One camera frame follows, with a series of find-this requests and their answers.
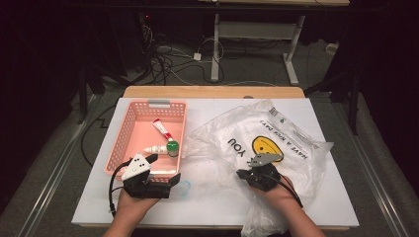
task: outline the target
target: gray carpet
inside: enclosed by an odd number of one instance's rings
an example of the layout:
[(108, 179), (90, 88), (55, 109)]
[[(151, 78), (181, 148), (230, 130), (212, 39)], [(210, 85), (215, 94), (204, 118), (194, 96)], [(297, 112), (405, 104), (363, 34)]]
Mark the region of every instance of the gray carpet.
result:
[[(332, 59), (332, 56), (324, 53), (325, 45), (325, 42), (320, 41), (312, 46), (298, 46), (293, 64), (301, 88), (305, 89), (318, 83), (324, 76)], [(194, 52), (181, 45), (178, 48), (189, 55)], [(236, 60), (227, 59), (227, 56), (234, 56), (233, 53), (227, 53), (221, 62), (225, 77), (220, 84), (251, 80), (260, 82), (235, 85), (267, 86), (261, 83), (263, 82), (289, 86), (290, 83), (280, 57), (280, 53), (286, 51), (287, 44), (281, 42), (274, 48), (257, 50)], [(173, 57), (173, 60), (182, 63), (186, 59)], [(209, 78), (209, 66), (203, 65), (206, 77)], [(203, 80), (202, 70), (199, 67), (181, 70), (177, 72), (177, 76), (171, 74), (167, 78), (167, 85), (185, 85), (185, 82), (195, 85), (209, 84)], [(151, 80), (147, 78), (139, 84)], [(103, 228), (87, 228), (71, 224), (77, 201), (90, 173), (90, 167), (84, 160), (80, 149), (82, 131), (100, 113), (113, 105), (124, 91), (123, 87), (116, 85), (110, 79), (105, 78), (104, 83), (106, 93), (103, 96), (91, 97), (87, 121), (81, 125), (77, 124), (80, 113), (75, 103), (74, 112), (50, 137), (30, 168), (28, 176), (1, 215), (0, 236), (19, 236), (18, 233), (23, 227), (28, 236), (100, 236), (104, 233)], [(382, 142), (377, 128), (369, 117), (368, 107), (362, 96), (357, 120), (358, 136), (352, 135), (346, 125), (347, 105), (345, 103), (332, 104), (327, 93), (315, 93), (309, 98), (326, 140), (335, 143), (331, 152), (360, 221), (360, 227), (347, 231), (326, 230), (327, 236), (419, 236), (417, 196)], [(112, 115), (113, 110), (104, 113), (101, 116), (105, 119), (103, 127), (101, 127), (101, 121), (95, 121), (86, 133), (83, 145), (89, 162), (93, 163), (96, 158), (106, 134), (106, 125), (109, 124)], [(70, 149), (71, 147), (67, 145), (77, 131), (79, 131), (79, 136), (74, 138), (74, 148)], [(371, 167), (365, 164), (365, 158), (373, 167), (373, 176)], [(49, 177), (53, 172), (57, 172), (54, 170), (57, 164), (62, 168), (60, 173), (62, 176), (53, 182), (49, 180)], [(37, 203), (37, 199), (47, 184), (52, 187), (51, 194), (44, 196), (50, 199), (41, 205)], [(389, 204), (392, 205), (394, 211), (385, 210)], [(33, 211), (34, 206), (43, 208)], [(37, 213), (39, 216), (25, 224), (31, 213)], [(238, 234), (238, 232), (206, 233), (205, 231), (180, 230), (146, 232), (146, 236), (233, 236), (233, 234)]]

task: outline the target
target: pink plastic basket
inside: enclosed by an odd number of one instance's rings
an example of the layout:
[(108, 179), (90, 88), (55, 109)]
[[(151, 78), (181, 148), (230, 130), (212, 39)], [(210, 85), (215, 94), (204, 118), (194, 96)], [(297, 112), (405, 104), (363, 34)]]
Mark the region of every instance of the pink plastic basket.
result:
[[(151, 174), (154, 175), (153, 181), (155, 182), (167, 182), (177, 175), (182, 154), (186, 111), (187, 104), (181, 101), (131, 101), (106, 164), (105, 172), (112, 175), (118, 166), (132, 158), (135, 153), (139, 152), (147, 157), (150, 154), (143, 152), (144, 148), (166, 144), (166, 138), (151, 124), (155, 119), (161, 119), (173, 138), (179, 142), (179, 156), (171, 158), (166, 154), (159, 154), (157, 161), (151, 164)], [(124, 171), (125, 169), (122, 168), (118, 172), (117, 179), (121, 179)]]

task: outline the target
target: white plastic bag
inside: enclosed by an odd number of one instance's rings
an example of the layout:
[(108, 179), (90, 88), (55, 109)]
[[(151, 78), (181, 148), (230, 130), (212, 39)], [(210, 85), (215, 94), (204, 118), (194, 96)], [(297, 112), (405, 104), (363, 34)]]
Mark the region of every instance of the white plastic bag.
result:
[[(221, 187), (247, 185), (236, 175), (249, 169), (257, 153), (284, 153), (274, 165), (291, 178), (304, 206), (315, 197), (325, 172), (326, 153), (333, 143), (315, 141), (275, 109), (271, 100), (237, 107), (197, 128), (186, 137), (184, 156), (209, 155), (219, 167), (216, 181)], [(253, 195), (242, 236), (284, 233), (288, 227), (280, 213)]]

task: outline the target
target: yellow smiley face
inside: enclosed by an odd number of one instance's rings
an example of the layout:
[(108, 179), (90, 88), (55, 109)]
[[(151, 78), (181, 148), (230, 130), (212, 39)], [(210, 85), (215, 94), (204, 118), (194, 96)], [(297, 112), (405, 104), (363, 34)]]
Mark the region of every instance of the yellow smiley face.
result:
[(280, 154), (283, 155), (281, 159), (276, 160), (275, 162), (280, 162), (284, 160), (284, 153), (280, 149), (280, 147), (275, 143), (271, 138), (265, 136), (258, 136), (256, 137), (253, 142), (253, 151), (255, 154), (260, 153), (269, 153), (269, 154)]

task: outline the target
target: white table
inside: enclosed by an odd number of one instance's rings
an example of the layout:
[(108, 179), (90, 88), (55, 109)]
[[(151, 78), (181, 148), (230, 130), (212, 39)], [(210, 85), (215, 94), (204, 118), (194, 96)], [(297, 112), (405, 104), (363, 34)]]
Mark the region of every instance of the white table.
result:
[[(113, 218), (109, 213), (108, 187), (111, 177), (104, 167), (117, 137), (119, 126), (131, 98), (120, 99), (108, 132), (75, 210), (72, 223), (82, 226), (108, 226)], [(259, 99), (182, 99), (188, 103), (185, 135), (208, 120), (238, 106), (253, 104)], [(308, 99), (272, 99), (276, 108), (314, 139), (324, 140), (311, 102)], [(347, 229), (359, 226), (342, 179), (330, 153), (326, 156), (324, 181), (313, 203), (305, 207), (307, 214), (321, 228)], [(181, 183), (189, 182), (186, 195), (163, 199), (148, 211), (140, 226), (158, 228), (241, 228), (250, 202), (246, 193), (237, 189), (208, 187), (206, 192), (197, 186), (211, 172), (211, 160), (197, 163), (194, 168), (181, 164)]]

